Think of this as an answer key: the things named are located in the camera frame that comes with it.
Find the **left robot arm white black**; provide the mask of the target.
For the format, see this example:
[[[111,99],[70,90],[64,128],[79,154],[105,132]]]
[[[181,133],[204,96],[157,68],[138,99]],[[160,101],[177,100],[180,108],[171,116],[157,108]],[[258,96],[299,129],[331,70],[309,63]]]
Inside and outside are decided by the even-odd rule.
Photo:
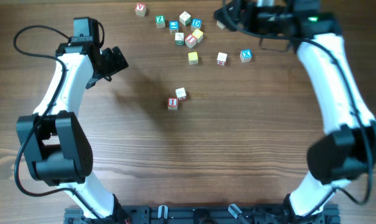
[[[128,223],[117,197],[93,172],[93,150],[79,121],[85,90],[129,65],[119,47],[103,48],[104,28],[96,19],[76,17],[73,35],[61,43],[49,88],[34,112],[21,116],[16,131],[21,144],[14,165],[17,188],[31,197],[66,192],[87,223]]]

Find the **red letter I block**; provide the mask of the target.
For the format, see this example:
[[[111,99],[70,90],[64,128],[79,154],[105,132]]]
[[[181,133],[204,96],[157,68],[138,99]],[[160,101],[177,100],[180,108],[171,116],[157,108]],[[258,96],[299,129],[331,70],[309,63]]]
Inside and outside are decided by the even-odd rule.
[[[167,100],[167,107],[169,110],[177,110],[178,109],[178,98],[169,98]]]

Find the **red letter A block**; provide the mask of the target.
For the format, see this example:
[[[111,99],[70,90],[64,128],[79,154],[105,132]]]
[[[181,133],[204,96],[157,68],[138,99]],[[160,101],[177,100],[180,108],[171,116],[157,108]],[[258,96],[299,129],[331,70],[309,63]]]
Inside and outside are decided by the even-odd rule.
[[[187,98],[186,91],[183,87],[176,89],[175,93],[176,93],[178,100],[185,100]]]

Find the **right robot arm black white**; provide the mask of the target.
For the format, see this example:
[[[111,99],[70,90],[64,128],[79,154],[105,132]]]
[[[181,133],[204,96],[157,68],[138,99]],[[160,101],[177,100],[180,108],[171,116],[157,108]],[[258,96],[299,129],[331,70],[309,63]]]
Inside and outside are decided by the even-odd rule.
[[[324,137],[307,152],[308,173],[285,198],[283,217],[311,222],[336,192],[367,176],[365,204],[376,163],[376,119],[364,103],[346,59],[341,27],[318,0],[223,2],[214,18],[259,40],[285,40],[306,69],[323,118]]]

